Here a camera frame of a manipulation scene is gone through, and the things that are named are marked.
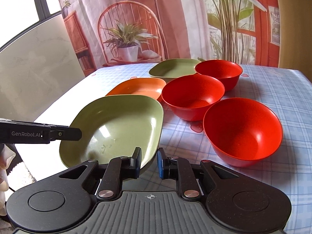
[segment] table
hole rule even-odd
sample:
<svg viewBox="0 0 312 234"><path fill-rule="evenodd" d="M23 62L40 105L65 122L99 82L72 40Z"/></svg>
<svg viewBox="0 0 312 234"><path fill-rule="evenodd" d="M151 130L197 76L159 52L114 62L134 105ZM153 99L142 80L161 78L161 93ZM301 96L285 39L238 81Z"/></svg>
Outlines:
<svg viewBox="0 0 312 234"><path fill-rule="evenodd" d="M117 84L131 77L149 77L155 64L122 65L101 68L83 79L54 102L36 122L70 125L88 103L105 96ZM295 70L243 65L238 85L227 97L247 97L264 103L280 118L284 138L271 157L249 168L230 167L240 173L279 188L291 200L292 213L287 234L312 233L312 85ZM27 168L36 180L63 171L58 149L60 141L48 145L16 145ZM164 123L160 139L168 156L179 156L199 163L210 159L229 167L213 151L200 122L186 122L164 105ZM157 163L125 189L146 191L172 190L173 180L158 177Z"/></svg>

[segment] window frame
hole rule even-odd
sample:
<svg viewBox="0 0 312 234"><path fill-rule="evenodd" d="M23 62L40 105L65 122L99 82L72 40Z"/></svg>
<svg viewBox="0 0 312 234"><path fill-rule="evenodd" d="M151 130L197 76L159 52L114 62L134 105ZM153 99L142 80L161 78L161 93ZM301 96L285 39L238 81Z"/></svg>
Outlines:
<svg viewBox="0 0 312 234"><path fill-rule="evenodd" d="M20 32L19 34L14 36L12 39L10 39L7 43L5 43L3 46L1 46L0 52L4 50L7 46L9 46L11 43L13 43L15 40L17 40L19 37L29 32L31 29L34 29L35 27L41 25L42 23L61 14L61 10L57 11L56 13L51 14L46 0L34 0L34 2L35 2L35 7L37 10L39 21L29 26L24 31Z"/></svg>

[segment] screw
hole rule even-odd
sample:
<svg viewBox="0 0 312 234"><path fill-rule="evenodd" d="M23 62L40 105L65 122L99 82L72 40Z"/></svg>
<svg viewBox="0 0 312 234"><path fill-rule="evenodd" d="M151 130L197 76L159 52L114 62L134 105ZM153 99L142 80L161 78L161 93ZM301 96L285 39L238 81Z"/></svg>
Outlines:
<svg viewBox="0 0 312 234"><path fill-rule="evenodd" d="M196 190L187 190L184 192L184 195L189 198L195 198L199 195L199 192Z"/></svg>
<svg viewBox="0 0 312 234"><path fill-rule="evenodd" d="M114 195L114 192L111 190L99 191L99 196L102 198L109 198L109 197L112 197L113 195Z"/></svg>

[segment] white flower pot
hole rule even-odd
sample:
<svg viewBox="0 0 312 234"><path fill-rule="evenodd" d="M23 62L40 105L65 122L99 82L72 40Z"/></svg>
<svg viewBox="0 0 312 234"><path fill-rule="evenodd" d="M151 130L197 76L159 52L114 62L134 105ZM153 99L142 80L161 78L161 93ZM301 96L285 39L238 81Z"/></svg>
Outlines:
<svg viewBox="0 0 312 234"><path fill-rule="evenodd" d="M124 61L137 61L138 60L138 46L130 46L117 48L119 56Z"/></svg>

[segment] crosshair mark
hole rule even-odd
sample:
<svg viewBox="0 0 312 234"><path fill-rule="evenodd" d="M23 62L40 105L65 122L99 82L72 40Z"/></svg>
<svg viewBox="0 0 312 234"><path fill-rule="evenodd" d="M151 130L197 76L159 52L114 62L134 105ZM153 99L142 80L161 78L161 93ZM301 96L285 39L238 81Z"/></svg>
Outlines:
<svg viewBox="0 0 312 234"><path fill-rule="evenodd" d="M157 197L157 196L155 196L155 195L153 195L153 194L149 194L148 196L146 196L148 199L150 199L150 200L152 200L152 199L154 199L155 197Z"/></svg>

